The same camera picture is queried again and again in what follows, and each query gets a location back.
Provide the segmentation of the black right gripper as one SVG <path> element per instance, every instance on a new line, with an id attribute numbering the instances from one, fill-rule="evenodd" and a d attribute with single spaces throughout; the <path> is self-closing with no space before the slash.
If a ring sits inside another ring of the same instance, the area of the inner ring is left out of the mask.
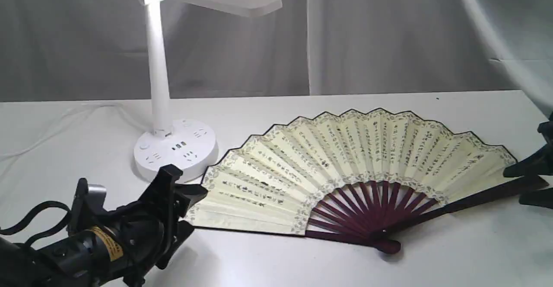
<path id="1" fill-rule="evenodd" d="M 184 218 L 208 193 L 200 184 L 177 181 L 183 171 L 160 167 L 138 200 L 105 210 L 95 225 L 41 249 L 53 269 L 48 287 L 100 287 L 122 278 L 141 287 L 153 268 L 165 269 L 195 227 Z"/>

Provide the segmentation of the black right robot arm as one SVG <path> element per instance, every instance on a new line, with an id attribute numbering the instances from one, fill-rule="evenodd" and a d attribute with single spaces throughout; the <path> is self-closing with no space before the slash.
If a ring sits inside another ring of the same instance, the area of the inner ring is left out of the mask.
<path id="1" fill-rule="evenodd" d="M 78 181 L 73 204 L 45 201 L 32 208 L 1 236 L 18 233 L 40 212 L 59 208 L 63 219 L 24 243 L 1 239 L 3 287 L 101 287 L 122 279 L 142 287 L 153 268 L 168 262 L 195 230 L 184 220 L 188 210 L 208 191 L 200 184 L 178 184 L 183 172 L 161 167 L 138 200 L 105 210 L 107 190 Z"/>

